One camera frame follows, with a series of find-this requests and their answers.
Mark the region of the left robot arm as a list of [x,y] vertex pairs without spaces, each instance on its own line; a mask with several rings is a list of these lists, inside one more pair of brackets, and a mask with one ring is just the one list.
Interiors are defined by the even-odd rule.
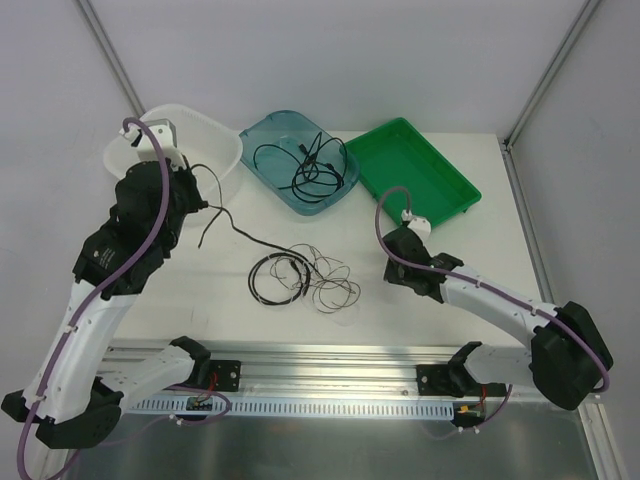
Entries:
[[86,303],[85,298],[139,249],[159,212],[163,194],[157,162],[137,163],[117,182],[108,220],[85,240],[72,270],[71,297],[57,332],[68,338],[65,346],[52,346],[29,387],[2,401],[2,410],[15,421],[32,420],[36,438],[50,449],[93,448],[130,407],[170,386],[199,389],[209,380],[210,355],[187,336],[172,340],[131,370],[98,372],[120,322],[150,276],[170,258],[186,216],[207,205],[189,168],[170,169],[168,179],[168,210],[149,249]]

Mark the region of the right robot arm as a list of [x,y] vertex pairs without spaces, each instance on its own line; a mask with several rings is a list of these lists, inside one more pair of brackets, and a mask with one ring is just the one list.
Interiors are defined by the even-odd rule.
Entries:
[[461,398],[483,386],[527,386],[554,405],[574,410],[589,394],[609,386],[613,357],[582,305],[556,306],[511,292],[456,257],[430,255],[407,226],[381,237],[380,243],[388,255],[386,282],[465,310],[519,343],[468,342],[446,364],[424,374],[428,390]]

